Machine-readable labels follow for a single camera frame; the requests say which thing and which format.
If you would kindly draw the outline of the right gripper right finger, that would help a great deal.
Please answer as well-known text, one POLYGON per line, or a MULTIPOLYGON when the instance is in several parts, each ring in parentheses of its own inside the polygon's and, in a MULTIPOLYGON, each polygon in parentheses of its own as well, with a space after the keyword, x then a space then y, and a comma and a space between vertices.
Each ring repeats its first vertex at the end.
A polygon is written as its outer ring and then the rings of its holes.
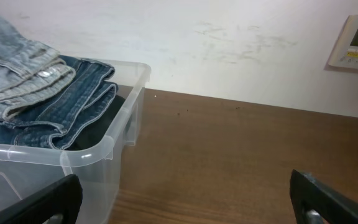
POLYGON ((292 170, 290 199, 297 224, 358 224, 358 203, 306 172, 292 170))

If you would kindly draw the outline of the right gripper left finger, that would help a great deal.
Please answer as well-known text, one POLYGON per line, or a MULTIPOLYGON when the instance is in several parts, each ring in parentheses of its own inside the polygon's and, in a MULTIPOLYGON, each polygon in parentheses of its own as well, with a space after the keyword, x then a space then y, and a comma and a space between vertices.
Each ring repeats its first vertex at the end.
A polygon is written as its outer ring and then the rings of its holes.
POLYGON ((79 177, 70 174, 0 211, 0 224, 44 223, 54 215, 75 224, 83 200, 79 177))

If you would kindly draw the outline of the dark blue jeans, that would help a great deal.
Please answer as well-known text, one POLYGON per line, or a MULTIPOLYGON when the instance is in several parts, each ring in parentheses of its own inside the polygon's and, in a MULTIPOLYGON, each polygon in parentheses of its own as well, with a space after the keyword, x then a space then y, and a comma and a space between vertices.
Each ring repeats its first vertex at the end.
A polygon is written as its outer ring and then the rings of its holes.
POLYGON ((115 68, 87 58, 62 56, 76 72, 61 92, 0 122, 0 144, 64 150, 107 111, 119 89, 110 82, 115 68))

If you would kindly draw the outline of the light blue jeans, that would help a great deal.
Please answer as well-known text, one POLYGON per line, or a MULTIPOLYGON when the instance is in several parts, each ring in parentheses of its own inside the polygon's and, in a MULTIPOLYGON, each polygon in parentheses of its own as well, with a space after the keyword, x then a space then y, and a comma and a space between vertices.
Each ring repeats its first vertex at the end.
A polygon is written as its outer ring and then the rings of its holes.
POLYGON ((26 39, 0 17, 0 121, 55 96, 75 75, 59 51, 26 39))

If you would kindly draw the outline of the clear plastic storage bin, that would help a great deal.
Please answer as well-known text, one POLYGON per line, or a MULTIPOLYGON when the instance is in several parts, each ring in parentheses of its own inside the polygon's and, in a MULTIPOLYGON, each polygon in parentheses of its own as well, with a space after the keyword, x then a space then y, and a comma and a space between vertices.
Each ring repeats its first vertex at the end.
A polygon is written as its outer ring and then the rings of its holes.
POLYGON ((0 211, 20 202, 66 175, 78 176, 83 200, 77 223, 107 223, 119 192, 121 152, 136 144, 145 84, 151 67, 145 63, 110 60, 110 79, 126 100, 101 141, 82 151, 60 151, 0 144, 0 211))

